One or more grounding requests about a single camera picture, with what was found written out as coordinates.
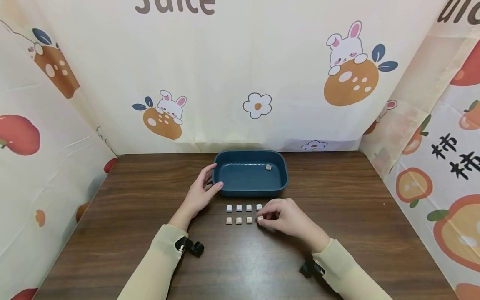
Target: black clip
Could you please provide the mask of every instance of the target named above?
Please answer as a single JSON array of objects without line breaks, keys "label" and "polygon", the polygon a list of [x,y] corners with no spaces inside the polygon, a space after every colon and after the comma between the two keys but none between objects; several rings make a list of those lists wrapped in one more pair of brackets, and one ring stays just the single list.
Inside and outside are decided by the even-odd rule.
[{"label": "black clip", "polygon": [[307,259],[301,266],[300,273],[302,273],[305,278],[310,278],[313,273],[320,274],[321,276],[325,275],[325,270],[313,259]]},{"label": "black clip", "polygon": [[202,243],[198,241],[194,244],[192,240],[187,237],[182,237],[180,240],[178,240],[175,243],[175,248],[177,248],[180,254],[183,254],[185,249],[188,249],[195,257],[200,257],[205,249]]}]

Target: right hand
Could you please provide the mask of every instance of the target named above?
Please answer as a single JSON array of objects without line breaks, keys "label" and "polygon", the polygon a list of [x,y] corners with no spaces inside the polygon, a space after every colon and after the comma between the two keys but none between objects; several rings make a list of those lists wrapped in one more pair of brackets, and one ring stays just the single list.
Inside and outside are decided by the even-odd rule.
[{"label": "right hand", "polygon": [[257,213],[264,216],[258,224],[300,238],[313,252],[323,251],[330,242],[325,231],[313,222],[292,199],[272,199]]}]

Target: beige sleeve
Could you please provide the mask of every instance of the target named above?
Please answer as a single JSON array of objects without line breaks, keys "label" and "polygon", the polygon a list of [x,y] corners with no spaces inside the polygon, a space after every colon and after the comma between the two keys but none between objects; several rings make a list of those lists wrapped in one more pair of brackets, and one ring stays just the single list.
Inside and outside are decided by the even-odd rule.
[{"label": "beige sleeve", "polygon": [[313,253],[313,260],[325,270],[325,281],[343,299],[392,300],[337,240],[331,239],[321,253]]},{"label": "beige sleeve", "polygon": [[175,243],[188,233],[165,224],[121,291],[118,300],[165,300],[173,271],[181,258]]}]

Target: white flower illustration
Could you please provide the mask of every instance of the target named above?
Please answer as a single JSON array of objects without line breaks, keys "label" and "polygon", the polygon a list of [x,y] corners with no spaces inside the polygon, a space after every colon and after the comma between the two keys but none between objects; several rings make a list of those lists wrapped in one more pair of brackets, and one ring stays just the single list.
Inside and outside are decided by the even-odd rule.
[{"label": "white flower illustration", "polygon": [[310,150],[316,150],[316,149],[323,149],[327,145],[328,143],[326,142],[311,141],[310,143],[303,145],[302,148],[307,151],[310,151]]},{"label": "white flower illustration", "polygon": [[267,115],[272,111],[270,102],[272,102],[270,95],[261,96],[259,93],[251,93],[248,95],[248,101],[243,103],[243,109],[250,113],[252,119],[258,119],[261,115]]}]

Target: fabric curtain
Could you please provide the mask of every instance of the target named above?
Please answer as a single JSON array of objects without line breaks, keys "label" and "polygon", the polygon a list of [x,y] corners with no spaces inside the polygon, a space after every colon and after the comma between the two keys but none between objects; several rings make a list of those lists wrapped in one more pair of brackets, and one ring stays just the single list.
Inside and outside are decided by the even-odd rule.
[{"label": "fabric curtain", "polygon": [[[0,2],[0,299],[25,300],[116,158],[69,103],[78,83],[53,37],[38,45],[11,4]],[[51,60],[64,77],[44,73]]]},{"label": "fabric curtain", "polygon": [[474,46],[468,26],[431,29],[444,4],[0,0],[2,115],[39,139],[0,136],[16,228],[1,233],[14,276],[0,272],[0,298],[33,295],[113,152],[361,145],[385,178]]},{"label": "fabric curtain", "polygon": [[479,9],[446,3],[360,144],[460,300],[480,295]]}]

